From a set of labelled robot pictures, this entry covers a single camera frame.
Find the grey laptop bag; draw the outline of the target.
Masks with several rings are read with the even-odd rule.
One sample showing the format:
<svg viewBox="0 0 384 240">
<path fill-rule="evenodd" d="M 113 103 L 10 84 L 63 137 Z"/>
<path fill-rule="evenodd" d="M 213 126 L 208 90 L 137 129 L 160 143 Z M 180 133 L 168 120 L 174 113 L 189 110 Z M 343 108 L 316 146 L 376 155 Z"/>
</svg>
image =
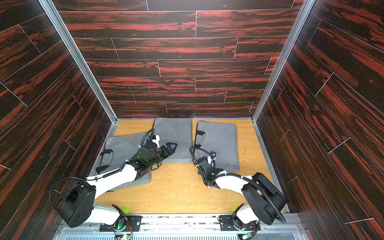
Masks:
<svg viewBox="0 0 384 240">
<path fill-rule="evenodd" d="M 109 137 L 106 139 L 104 150 L 112 152 L 99 155 L 97 158 L 97 166 L 107 166 L 105 170 L 100 170 L 100 175 L 104 175 L 114 171 L 122 166 L 127 160 L 135 155 L 142 145 L 141 141 L 145 133 Z M 129 187 L 144 185 L 150 182 L 151 173 L 148 172 L 140 178 L 136 178 L 137 173 L 133 168 L 118 172 L 112 176 L 100 179 L 98 181 L 90 181 L 91 185 L 96 186 L 96 197 L 101 196 L 108 191 L 116 191 Z"/>
<path fill-rule="evenodd" d="M 228 172 L 240 170 L 236 125 L 199 121 L 195 147 L 204 149 L 209 153 L 215 152 L 216 168 Z"/>
<path fill-rule="evenodd" d="M 156 118 L 153 128 L 160 136 L 160 145 L 177 143 L 174 154 L 162 161 L 163 164 L 185 164 L 192 162 L 189 148 L 193 145 L 192 120 L 189 118 Z"/>
</svg>

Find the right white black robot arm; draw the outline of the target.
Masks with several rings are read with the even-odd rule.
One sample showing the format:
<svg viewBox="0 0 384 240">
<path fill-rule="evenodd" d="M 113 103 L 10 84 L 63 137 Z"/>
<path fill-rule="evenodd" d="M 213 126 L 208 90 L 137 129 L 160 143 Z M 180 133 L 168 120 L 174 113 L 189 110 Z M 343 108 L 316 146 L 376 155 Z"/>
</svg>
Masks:
<svg viewBox="0 0 384 240">
<path fill-rule="evenodd" d="M 214 161 L 207 157 L 194 160 L 198 173 L 207 187 L 231 190 L 243 195 L 247 201 L 240 205 L 232 215 L 232 224 L 243 230 L 249 223 L 263 222 L 267 225 L 277 220 L 287 221 L 281 213 L 287 200 L 283 193 L 261 173 L 241 176 L 214 167 Z"/>
</svg>

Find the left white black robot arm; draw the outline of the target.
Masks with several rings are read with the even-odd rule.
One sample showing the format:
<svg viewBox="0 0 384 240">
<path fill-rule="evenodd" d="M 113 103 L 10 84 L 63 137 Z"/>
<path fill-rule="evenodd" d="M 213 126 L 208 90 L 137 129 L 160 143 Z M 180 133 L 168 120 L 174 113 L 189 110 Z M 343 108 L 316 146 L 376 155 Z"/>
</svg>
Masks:
<svg viewBox="0 0 384 240">
<path fill-rule="evenodd" d="M 126 213 L 117 205 L 98 205 L 94 200 L 111 189 L 140 179 L 153 170 L 153 165 L 160 166 L 164 159 L 175 153 L 177 146 L 176 143 L 160 146 L 146 142 L 117 169 L 85 179 L 70 177 L 58 200 L 51 206 L 70 228 L 85 223 L 101 223 L 111 226 L 116 232 L 123 231 L 128 224 Z"/>
</svg>

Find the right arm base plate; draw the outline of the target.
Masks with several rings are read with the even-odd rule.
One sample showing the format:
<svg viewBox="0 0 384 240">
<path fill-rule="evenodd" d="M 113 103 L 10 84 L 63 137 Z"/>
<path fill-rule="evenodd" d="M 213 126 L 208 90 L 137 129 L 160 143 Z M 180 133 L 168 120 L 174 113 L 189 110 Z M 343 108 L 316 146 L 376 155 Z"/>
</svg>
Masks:
<svg viewBox="0 0 384 240">
<path fill-rule="evenodd" d="M 261 229 L 259 221 L 251 221 L 244 224 L 238 217 L 234 215 L 220 215 L 218 217 L 220 228 L 222 232 L 228 231 L 259 231 Z"/>
</svg>

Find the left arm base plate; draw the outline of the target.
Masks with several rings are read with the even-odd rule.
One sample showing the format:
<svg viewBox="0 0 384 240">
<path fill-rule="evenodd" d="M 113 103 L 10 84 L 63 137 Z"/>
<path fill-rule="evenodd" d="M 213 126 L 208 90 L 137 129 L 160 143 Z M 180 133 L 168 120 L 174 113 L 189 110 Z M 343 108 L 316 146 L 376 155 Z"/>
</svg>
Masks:
<svg viewBox="0 0 384 240">
<path fill-rule="evenodd" d="M 141 223 L 142 216 L 139 215 L 119 217 L 112 225 L 101 224 L 99 231 L 111 233 L 138 232 L 140 230 Z"/>
</svg>

